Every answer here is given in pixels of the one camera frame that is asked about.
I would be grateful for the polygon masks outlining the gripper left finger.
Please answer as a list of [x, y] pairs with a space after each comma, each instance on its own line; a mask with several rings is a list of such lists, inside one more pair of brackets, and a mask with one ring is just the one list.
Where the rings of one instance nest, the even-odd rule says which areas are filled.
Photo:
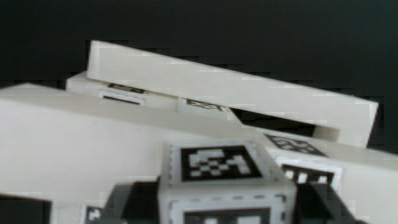
[[158, 182], [117, 184], [101, 212], [99, 224], [160, 224]]

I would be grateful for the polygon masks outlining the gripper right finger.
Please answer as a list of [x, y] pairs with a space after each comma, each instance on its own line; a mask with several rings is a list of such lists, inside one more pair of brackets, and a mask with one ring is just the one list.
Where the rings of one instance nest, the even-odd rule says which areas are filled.
[[295, 224], [362, 224], [329, 184], [297, 185]]

